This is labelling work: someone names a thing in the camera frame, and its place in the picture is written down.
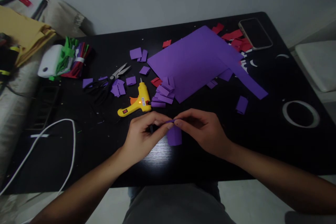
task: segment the black scissors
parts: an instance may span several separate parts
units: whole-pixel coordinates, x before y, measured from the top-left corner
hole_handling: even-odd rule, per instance
[[[131,67],[128,66],[125,68],[126,65],[127,63],[122,65],[117,71],[114,72],[114,74],[111,75],[110,78],[98,80],[87,84],[84,87],[84,92],[89,93],[91,95],[97,95],[94,103],[97,105],[102,104],[104,101],[106,101],[107,97],[109,96],[114,81],[118,79],[120,75],[124,74]]]

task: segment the yellow glue gun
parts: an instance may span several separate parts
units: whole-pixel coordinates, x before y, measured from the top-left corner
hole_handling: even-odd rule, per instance
[[[149,105],[149,94],[147,91],[147,87],[142,79],[140,78],[140,84],[138,87],[139,96],[137,98],[131,98],[131,106],[127,108],[122,108],[118,110],[118,115],[121,117],[128,116],[133,113],[135,110],[142,109],[143,112],[147,112],[152,110],[152,106]]]

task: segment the forearm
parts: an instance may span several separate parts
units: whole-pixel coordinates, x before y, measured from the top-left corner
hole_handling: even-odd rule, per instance
[[[336,186],[322,178],[236,144],[225,159],[250,173],[295,211],[336,214]]]
[[[53,200],[31,223],[85,223],[113,182],[130,167],[119,152]]]

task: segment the hand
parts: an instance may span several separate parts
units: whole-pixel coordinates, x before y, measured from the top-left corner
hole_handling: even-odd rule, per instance
[[[174,119],[181,130],[192,136],[207,152],[222,159],[227,159],[232,151],[233,143],[224,133],[215,113],[189,109]]]
[[[169,120],[171,118],[155,111],[131,120],[126,141],[120,150],[120,155],[125,157],[130,166],[145,158],[158,141],[174,126],[173,123],[165,124]],[[148,128],[152,124],[161,126],[153,134],[148,132]]]

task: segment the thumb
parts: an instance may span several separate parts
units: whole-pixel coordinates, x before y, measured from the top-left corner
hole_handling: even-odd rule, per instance
[[[170,130],[173,126],[174,124],[172,122],[163,124],[151,135],[150,140],[155,142],[155,144],[157,144],[158,141],[160,141],[167,134],[168,130]]]
[[[194,126],[192,126],[191,124],[187,123],[186,121],[183,121],[181,119],[177,119],[175,120],[175,125],[177,127],[179,127],[181,130],[183,130],[184,132],[187,132],[192,138],[194,138],[195,140],[200,136],[201,131],[197,128],[195,128]]]

